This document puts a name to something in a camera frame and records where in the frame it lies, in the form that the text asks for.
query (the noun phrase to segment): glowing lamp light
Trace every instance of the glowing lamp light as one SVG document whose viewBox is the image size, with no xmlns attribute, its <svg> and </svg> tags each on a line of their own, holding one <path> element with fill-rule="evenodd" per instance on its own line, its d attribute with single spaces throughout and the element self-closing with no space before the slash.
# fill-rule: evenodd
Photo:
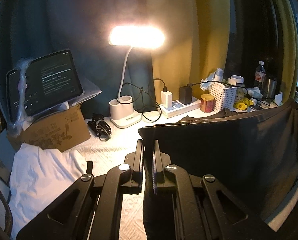
<svg viewBox="0 0 298 240">
<path fill-rule="evenodd" d="M 144 49 L 159 48 L 164 42 L 163 33 L 150 26 L 116 26 L 109 36 L 110 45 L 124 45 Z"/>
</svg>

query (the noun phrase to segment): yellow package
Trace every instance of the yellow package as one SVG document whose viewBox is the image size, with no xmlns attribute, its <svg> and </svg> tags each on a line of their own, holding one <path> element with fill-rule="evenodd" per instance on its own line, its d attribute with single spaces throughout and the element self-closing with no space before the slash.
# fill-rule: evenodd
<svg viewBox="0 0 298 240">
<path fill-rule="evenodd" d="M 247 98 L 243 98 L 241 101 L 233 105 L 234 108 L 239 110 L 247 110 L 249 106 L 253 105 L 253 102 Z"/>
</svg>

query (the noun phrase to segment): brown cardboard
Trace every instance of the brown cardboard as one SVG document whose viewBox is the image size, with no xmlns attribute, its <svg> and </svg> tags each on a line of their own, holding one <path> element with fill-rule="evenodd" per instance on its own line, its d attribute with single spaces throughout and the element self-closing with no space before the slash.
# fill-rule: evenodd
<svg viewBox="0 0 298 240">
<path fill-rule="evenodd" d="M 15 150 L 21 143 L 39 146 L 41 149 L 56 148 L 61 152 L 90 138 L 88 127 L 80 111 L 80 105 L 52 114 L 34 122 L 17 138 L 8 139 Z"/>
</svg>

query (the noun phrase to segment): power strip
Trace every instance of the power strip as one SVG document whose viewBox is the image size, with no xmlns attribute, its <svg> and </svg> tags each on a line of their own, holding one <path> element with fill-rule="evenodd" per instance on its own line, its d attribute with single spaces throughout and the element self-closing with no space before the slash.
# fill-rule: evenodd
<svg viewBox="0 0 298 240">
<path fill-rule="evenodd" d="M 166 116 L 166 118 L 174 117 L 179 114 L 184 114 L 186 112 L 192 111 L 194 109 L 198 109 L 200 107 L 200 100 L 192 97 L 192 101 L 190 104 L 184 105 L 179 100 L 172 101 L 172 106 L 170 108 L 165 108 L 163 105 L 159 105 L 161 107 L 162 113 Z"/>
</svg>

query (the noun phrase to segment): tablet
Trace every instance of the tablet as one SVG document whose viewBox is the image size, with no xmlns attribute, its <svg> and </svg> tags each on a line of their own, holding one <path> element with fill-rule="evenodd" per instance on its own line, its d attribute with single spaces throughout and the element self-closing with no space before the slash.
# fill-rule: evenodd
<svg viewBox="0 0 298 240">
<path fill-rule="evenodd" d="M 6 76 L 9 117 L 17 119 L 20 70 L 11 70 Z M 76 68 L 70 50 L 63 50 L 35 59 L 26 71 L 25 110 L 35 116 L 53 106 L 82 95 Z"/>
</svg>

